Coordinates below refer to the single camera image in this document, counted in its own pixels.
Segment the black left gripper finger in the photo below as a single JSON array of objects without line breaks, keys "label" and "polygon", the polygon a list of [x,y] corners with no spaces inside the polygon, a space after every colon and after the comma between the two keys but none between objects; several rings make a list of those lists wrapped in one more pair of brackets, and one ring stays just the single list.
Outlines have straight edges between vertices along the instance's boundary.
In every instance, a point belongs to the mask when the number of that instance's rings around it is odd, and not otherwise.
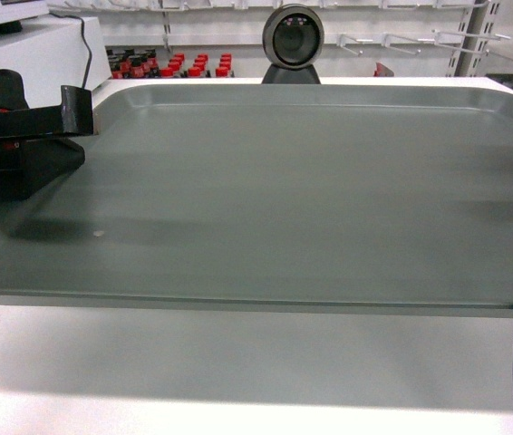
[{"label": "black left gripper finger", "polygon": [[27,140],[22,146],[20,198],[30,198],[63,174],[77,170],[84,162],[84,148],[67,138]]},{"label": "black left gripper finger", "polygon": [[71,85],[61,86],[61,103],[30,109],[24,120],[29,136],[91,136],[97,133],[92,92]]}]

